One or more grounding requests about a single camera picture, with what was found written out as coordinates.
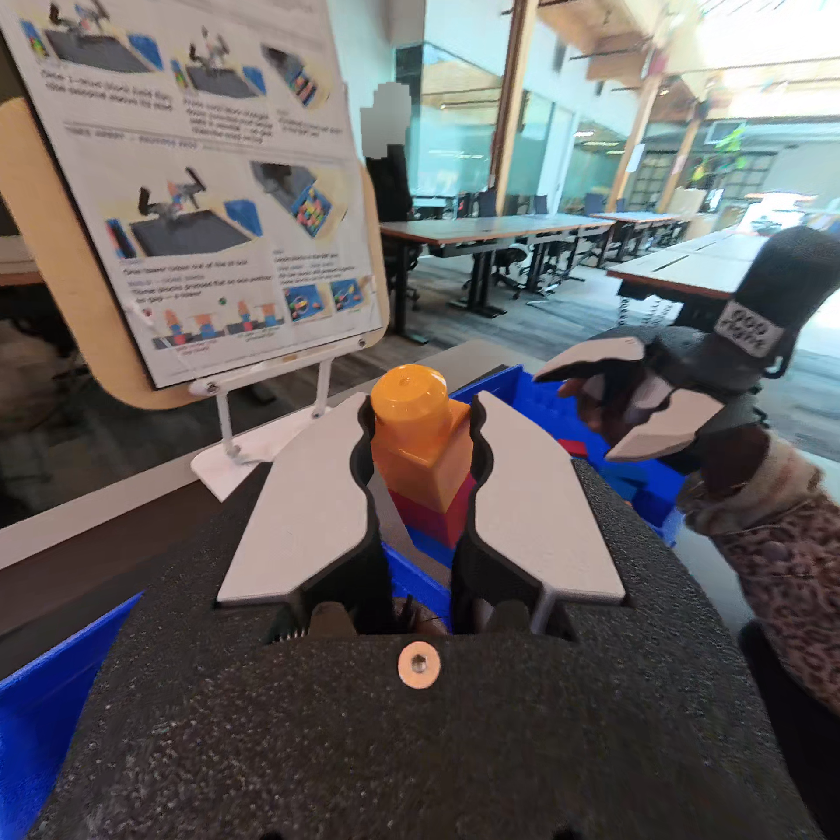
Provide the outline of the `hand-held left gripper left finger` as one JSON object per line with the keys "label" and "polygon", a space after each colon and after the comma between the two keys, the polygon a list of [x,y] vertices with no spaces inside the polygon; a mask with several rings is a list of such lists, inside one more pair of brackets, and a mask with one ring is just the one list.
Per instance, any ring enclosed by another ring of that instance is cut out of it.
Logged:
{"label": "hand-held left gripper left finger", "polygon": [[355,393],[275,458],[217,592],[221,607],[281,603],[309,624],[336,602],[361,634],[393,628],[375,499],[371,398]]}

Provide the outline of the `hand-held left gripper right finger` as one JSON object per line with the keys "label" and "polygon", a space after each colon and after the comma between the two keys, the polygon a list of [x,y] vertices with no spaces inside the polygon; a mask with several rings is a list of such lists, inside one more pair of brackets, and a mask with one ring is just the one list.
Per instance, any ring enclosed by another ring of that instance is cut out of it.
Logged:
{"label": "hand-held left gripper right finger", "polygon": [[469,435],[475,484],[451,566],[453,633],[508,623],[574,636],[567,604],[622,605],[625,585],[572,457],[490,392],[471,398]]}

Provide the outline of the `blue plastic bin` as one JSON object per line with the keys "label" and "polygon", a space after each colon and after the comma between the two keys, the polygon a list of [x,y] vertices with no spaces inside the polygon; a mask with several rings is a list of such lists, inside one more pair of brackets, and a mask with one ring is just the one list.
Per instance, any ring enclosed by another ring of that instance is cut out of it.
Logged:
{"label": "blue plastic bin", "polygon": [[[581,441],[587,446],[590,456],[602,465],[644,469],[647,487],[638,494],[632,508],[665,546],[673,549],[685,521],[676,507],[683,476],[654,459],[626,465],[608,462],[605,458],[606,443],[579,420],[573,399],[562,399],[556,395],[558,387],[557,383],[535,383],[532,375],[525,372],[521,365],[500,365],[454,390],[449,396],[469,404],[475,394],[488,391],[541,427],[556,442],[559,438]],[[440,618],[446,627],[451,627],[448,583],[436,582],[430,572],[421,570],[409,560],[403,549],[396,549],[387,542],[383,543],[383,548],[389,562],[395,599],[404,601],[412,598]]]}
{"label": "blue plastic bin", "polygon": [[1,838],[24,838],[53,791],[88,695],[140,592],[1,683]]}

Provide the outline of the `pile of plastic blocks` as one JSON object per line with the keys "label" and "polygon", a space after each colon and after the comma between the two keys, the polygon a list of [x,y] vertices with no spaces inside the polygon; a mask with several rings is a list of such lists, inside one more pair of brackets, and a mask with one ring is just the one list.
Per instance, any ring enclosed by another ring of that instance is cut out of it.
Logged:
{"label": "pile of plastic blocks", "polygon": [[644,469],[602,465],[590,456],[585,443],[578,440],[559,438],[558,443],[571,457],[591,466],[628,506],[632,506],[638,494],[647,487],[648,477]]}

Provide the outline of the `red plastic block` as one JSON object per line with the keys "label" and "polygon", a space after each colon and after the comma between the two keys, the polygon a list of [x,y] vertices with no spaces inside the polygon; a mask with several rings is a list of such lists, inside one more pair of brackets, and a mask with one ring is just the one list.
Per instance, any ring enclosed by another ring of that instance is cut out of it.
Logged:
{"label": "red plastic block", "polygon": [[469,496],[475,484],[472,475],[467,475],[446,511],[433,510],[393,490],[389,494],[411,533],[421,534],[447,550],[454,550],[466,526]]}

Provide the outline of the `blue plastic block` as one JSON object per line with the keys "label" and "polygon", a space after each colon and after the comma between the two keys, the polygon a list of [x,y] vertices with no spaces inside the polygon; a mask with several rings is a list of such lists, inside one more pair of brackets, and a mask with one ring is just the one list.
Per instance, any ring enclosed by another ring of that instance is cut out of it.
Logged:
{"label": "blue plastic block", "polygon": [[446,544],[437,541],[436,539],[426,535],[424,532],[418,531],[414,528],[406,527],[406,530],[418,551],[424,553],[430,559],[451,570],[453,558],[455,556],[455,548],[450,548]]}

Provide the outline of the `orange plastic block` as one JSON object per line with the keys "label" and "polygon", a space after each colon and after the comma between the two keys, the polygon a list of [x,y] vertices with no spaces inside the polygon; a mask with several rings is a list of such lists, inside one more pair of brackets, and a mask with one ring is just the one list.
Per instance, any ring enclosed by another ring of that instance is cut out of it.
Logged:
{"label": "orange plastic block", "polygon": [[374,385],[371,407],[371,452],[386,488],[446,513],[471,467],[469,406],[449,396],[445,378],[435,369],[404,364]]}

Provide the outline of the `person's right forearm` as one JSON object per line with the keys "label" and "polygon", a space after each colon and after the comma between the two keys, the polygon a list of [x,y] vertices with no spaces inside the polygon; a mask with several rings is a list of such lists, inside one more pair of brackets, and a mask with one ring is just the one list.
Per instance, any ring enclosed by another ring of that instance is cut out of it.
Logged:
{"label": "person's right forearm", "polygon": [[823,472],[770,435],[752,478],[722,495],[693,472],[677,506],[738,576],[788,675],[838,715],[839,510]]}

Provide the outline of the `person's right hand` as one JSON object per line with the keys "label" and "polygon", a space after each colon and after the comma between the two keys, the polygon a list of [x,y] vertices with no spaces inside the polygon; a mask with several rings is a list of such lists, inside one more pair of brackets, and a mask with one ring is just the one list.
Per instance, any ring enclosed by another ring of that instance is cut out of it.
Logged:
{"label": "person's right hand", "polygon": [[[582,423],[614,447],[635,427],[635,423],[627,421],[627,410],[645,380],[645,373],[636,373],[608,402],[596,400],[586,392],[588,381],[583,379],[564,382],[557,395],[575,398]],[[703,437],[696,458],[708,493],[717,500],[734,495],[753,478],[769,447],[770,433],[758,425],[725,429]]]}

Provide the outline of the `white top office desk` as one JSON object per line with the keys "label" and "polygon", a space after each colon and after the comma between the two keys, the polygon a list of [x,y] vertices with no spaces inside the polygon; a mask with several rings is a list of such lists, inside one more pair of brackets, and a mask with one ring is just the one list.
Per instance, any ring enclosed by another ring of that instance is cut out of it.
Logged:
{"label": "white top office desk", "polygon": [[620,297],[677,303],[677,326],[708,333],[769,240],[727,228],[615,265],[606,274],[620,280]]}

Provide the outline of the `green potted plant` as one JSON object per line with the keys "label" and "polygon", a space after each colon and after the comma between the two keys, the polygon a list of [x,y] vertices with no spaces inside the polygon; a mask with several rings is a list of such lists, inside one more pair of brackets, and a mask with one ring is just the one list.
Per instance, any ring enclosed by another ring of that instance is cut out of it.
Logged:
{"label": "green potted plant", "polygon": [[736,124],[732,131],[713,144],[711,150],[704,152],[691,174],[689,183],[699,183],[702,188],[711,189],[711,185],[719,176],[743,168],[742,138],[746,127],[745,122]]}

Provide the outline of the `long office desk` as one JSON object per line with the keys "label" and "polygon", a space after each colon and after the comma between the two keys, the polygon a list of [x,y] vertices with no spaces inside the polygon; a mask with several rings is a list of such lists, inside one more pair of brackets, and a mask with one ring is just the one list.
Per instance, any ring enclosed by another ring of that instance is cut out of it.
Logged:
{"label": "long office desk", "polygon": [[523,239],[525,245],[546,246],[566,235],[580,239],[586,234],[601,233],[614,224],[611,219],[561,213],[381,222],[382,241],[393,243],[396,252],[391,331],[416,344],[428,343],[406,325],[409,256],[414,247],[423,246],[429,255],[440,259],[477,256],[466,297],[448,305],[484,319],[496,319],[506,314],[489,303],[490,272],[496,252],[514,246],[518,239]]}

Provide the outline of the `wooden display board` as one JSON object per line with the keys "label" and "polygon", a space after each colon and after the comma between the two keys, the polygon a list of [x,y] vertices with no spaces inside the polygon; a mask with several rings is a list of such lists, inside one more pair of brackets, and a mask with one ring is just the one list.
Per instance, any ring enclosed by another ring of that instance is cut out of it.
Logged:
{"label": "wooden display board", "polygon": [[357,338],[336,339],[307,350],[283,351],[275,359],[222,374],[191,374],[185,384],[156,391],[26,98],[13,98],[2,104],[1,130],[1,188],[5,204],[90,373],[105,392],[122,403],[146,411],[170,410],[331,362],[374,346],[385,336],[391,309],[382,237],[371,178],[361,166],[371,278],[381,327]]}

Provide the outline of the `instruction poster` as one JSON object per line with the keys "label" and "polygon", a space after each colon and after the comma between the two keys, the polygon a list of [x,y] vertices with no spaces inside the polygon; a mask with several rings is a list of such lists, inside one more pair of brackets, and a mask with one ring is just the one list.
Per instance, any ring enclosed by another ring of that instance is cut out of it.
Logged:
{"label": "instruction poster", "polygon": [[388,321],[326,2],[2,2],[156,391]]}

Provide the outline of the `wooden desk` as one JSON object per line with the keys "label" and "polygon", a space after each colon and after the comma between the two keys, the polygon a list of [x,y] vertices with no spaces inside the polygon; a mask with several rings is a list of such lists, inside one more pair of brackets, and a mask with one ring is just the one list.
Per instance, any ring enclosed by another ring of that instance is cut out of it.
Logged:
{"label": "wooden desk", "polygon": [[0,242],[1,288],[44,284],[44,280],[22,236],[2,236]]}

